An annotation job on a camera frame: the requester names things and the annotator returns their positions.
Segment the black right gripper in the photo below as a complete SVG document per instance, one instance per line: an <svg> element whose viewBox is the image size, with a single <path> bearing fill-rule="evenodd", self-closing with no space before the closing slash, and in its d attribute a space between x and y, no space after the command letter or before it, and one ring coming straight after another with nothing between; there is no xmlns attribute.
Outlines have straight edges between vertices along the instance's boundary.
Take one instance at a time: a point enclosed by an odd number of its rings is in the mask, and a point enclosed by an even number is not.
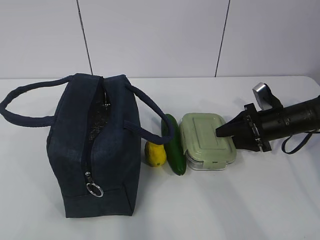
<svg viewBox="0 0 320 240"><path fill-rule="evenodd" d="M262 122L253 103L246 104L235 118L215 130L217 137L232 137L236 149L269 152L270 142L266 140ZM254 138L243 137L252 129Z"/></svg>

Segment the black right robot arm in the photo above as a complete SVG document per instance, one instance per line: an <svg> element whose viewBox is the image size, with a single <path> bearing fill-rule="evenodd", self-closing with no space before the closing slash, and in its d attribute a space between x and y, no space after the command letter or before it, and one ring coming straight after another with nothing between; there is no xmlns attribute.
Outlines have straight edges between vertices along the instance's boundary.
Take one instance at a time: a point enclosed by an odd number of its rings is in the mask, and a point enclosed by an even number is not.
<svg viewBox="0 0 320 240"><path fill-rule="evenodd" d="M244 106L234 119L215 130L217 137L231 137L236 149L252 152L271 151L270 141L320 129L320 98L298 104L256 110Z"/></svg>

